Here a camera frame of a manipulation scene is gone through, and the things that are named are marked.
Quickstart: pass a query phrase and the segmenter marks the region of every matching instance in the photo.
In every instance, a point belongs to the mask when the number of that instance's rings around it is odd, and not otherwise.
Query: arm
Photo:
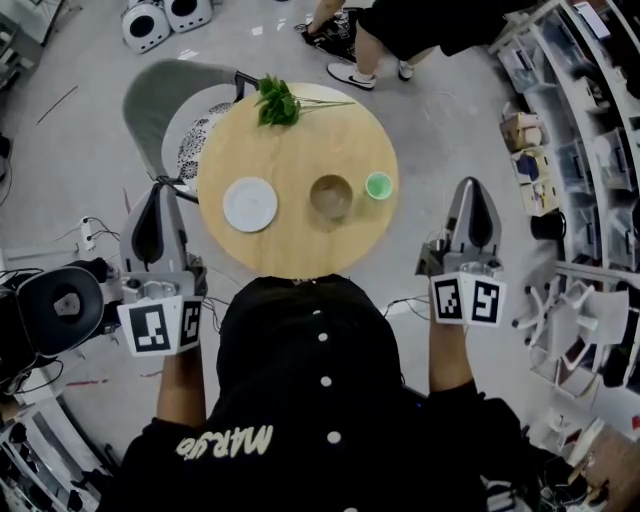
[[[206,419],[205,410],[200,347],[165,357],[158,419],[199,427]]]
[[[467,357],[466,334],[461,325],[437,323],[433,296],[429,302],[429,390],[446,391],[473,380]]]

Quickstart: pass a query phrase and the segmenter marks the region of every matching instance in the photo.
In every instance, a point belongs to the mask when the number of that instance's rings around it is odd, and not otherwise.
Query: green plant sprig
[[[300,116],[331,107],[353,105],[353,101],[325,101],[312,98],[302,98],[291,94],[284,80],[267,75],[258,81],[260,99],[256,106],[260,107],[258,114],[258,126],[284,125],[293,126]]]

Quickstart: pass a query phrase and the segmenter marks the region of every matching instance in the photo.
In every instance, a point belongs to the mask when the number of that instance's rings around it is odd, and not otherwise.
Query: power strip
[[[80,219],[80,233],[82,235],[85,250],[93,251],[96,248],[96,243],[93,241],[93,232],[91,231],[91,222],[89,222],[89,217],[82,217],[82,219]]]

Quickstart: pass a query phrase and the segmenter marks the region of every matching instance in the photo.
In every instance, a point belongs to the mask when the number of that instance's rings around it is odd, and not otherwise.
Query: white button
[[[329,435],[327,436],[327,441],[331,444],[338,444],[340,439],[342,439],[340,432],[336,432],[335,430],[333,432],[329,432]]]

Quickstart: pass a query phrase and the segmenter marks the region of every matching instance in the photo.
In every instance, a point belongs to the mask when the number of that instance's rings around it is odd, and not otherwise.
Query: green cup
[[[383,172],[373,172],[367,177],[367,194],[377,201],[383,201],[391,197],[393,183],[391,178]]]

